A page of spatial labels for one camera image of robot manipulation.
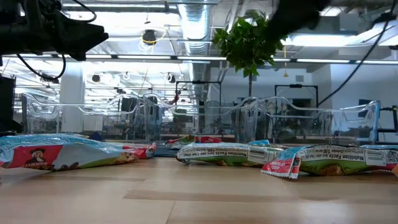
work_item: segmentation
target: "exposed pipe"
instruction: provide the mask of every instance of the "exposed pipe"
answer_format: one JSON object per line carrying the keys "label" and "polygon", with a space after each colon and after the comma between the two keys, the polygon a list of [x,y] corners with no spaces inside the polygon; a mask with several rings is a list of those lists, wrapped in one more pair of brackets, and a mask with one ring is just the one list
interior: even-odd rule
{"label": "exposed pipe", "polygon": [[229,18],[228,28],[226,30],[227,32],[230,32],[232,30],[232,26],[234,26],[235,16],[238,11],[238,5],[239,0],[235,0],[234,4],[232,5],[231,17]]}
{"label": "exposed pipe", "polygon": [[[148,13],[171,13],[178,14],[176,5],[170,5],[166,10],[161,4],[86,4],[95,12],[148,12]],[[64,4],[63,11],[85,12],[85,8],[78,4]]]}
{"label": "exposed pipe", "polygon": [[[184,39],[204,40],[209,36],[210,9],[208,5],[199,4],[180,4],[177,6],[181,15],[181,28]],[[185,48],[188,55],[208,55],[210,44],[207,42],[186,42]],[[191,63],[190,75],[192,80],[208,81],[207,64]],[[195,96],[203,101],[207,95],[203,94],[203,89],[199,86],[193,86]]]}

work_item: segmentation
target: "cartoon character on wrapper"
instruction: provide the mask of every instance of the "cartoon character on wrapper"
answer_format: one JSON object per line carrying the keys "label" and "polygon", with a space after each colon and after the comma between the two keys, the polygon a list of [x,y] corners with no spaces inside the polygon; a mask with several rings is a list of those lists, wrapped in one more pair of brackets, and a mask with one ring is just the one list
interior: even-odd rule
{"label": "cartoon character on wrapper", "polygon": [[44,156],[45,149],[33,149],[30,151],[32,158],[26,161],[25,164],[32,164],[36,162],[45,162]]}

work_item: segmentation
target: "snack bag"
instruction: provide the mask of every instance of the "snack bag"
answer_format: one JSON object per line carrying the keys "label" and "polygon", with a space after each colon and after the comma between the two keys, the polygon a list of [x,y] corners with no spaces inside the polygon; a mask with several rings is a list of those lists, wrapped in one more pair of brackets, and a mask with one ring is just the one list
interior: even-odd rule
{"label": "snack bag", "polygon": [[261,167],[281,151],[239,143],[192,143],[179,150],[176,159],[184,163],[204,161],[221,166]]}
{"label": "snack bag", "polygon": [[128,150],[134,153],[138,159],[149,159],[155,156],[156,143],[152,144],[125,144],[124,150]]}
{"label": "snack bag", "polygon": [[179,139],[168,140],[165,144],[167,149],[181,149],[182,147],[191,144],[193,142],[196,143],[220,143],[221,139],[213,138],[210,136],[194,136],[188,135]]}
{"label": "snack bag", "polygon": [[123,164],[137,160],[134,152],[105,142],[68,134],[36,134],[0,138],[0,166],[70,170]]}
{"label": "snack bag", "polygon": [[268,140],[257,140],[257,141],[251,141],[248,143],[248,145],[250,146],[267,146],[269,145],[269,141]]}
{"label": "snack bag", "polygon": [[299,171],[316,175],[348,175],[370,170],[392,171],[397,149],[369,149],[321,144],[286,149],[262,167],[261,173],[296,179]]}

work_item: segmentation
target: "black metal frame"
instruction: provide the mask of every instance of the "black metal frame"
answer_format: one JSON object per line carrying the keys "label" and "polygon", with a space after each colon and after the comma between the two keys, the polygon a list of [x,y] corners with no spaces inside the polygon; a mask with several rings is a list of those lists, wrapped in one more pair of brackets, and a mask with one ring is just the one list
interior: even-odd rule
{"label": "black metal frame", "polygon": [[391,111],[392,112],[392,120],[394,122],[394,128],[378,128],[377,129],[377,139],[379,142],[379,133],[396,133],[398,134],[398,118],[397,118],[397,110],[398,106],[393,105],[390,108],[381,108],[380,111]]}
{"label": "black metal frame", "polygon": [[289,87],[289,88],[303,88],[303,87],[312,87],[315,89],[316,96],[316,106],[319,107],[319,96],[318,96],[318,86],[317,85],[301,85],[301,84],[291,84],[291,85],[275,85],[275,96],[277,96],[278,87]]}

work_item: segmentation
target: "white column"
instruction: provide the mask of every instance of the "white column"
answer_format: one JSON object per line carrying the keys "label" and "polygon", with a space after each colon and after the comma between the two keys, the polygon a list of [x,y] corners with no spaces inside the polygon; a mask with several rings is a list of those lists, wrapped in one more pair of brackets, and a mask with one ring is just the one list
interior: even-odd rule
{"label": "white column", "polygon": [[[60,103],[85,102],[85,76],[82,63],[68,62],[61,79]],[[83,131],[83,113],[79,108],[64,106],[62,132],[79,133]]]}
{"label": "white column", "polygon": [[394,57],[394,60],[398,60],[398,50],[391,50],[391,54]]}

